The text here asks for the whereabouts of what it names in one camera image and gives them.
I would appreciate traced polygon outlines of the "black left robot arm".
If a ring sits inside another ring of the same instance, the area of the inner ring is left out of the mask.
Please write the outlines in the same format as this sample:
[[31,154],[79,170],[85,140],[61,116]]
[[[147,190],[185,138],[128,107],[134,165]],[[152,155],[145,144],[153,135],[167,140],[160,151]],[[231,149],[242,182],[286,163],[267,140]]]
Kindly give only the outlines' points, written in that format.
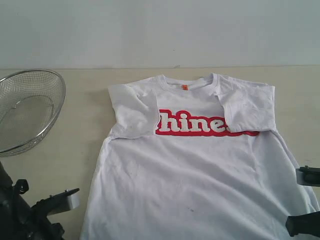
[[12,179],[0,166],[0,238],[2,240],[62,240],[65,230],[51,223],[47,216],[59,208],[67,197],[62,192],[29,206],[21,197],[29,190],[28,181]]

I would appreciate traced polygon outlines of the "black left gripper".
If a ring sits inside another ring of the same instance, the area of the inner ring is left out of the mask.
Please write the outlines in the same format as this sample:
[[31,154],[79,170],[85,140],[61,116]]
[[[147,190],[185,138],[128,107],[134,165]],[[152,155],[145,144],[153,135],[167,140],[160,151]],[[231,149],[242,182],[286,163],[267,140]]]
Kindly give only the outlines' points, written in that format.
[[63,240],[65,230],[34,207],[14,211],[15,240]]

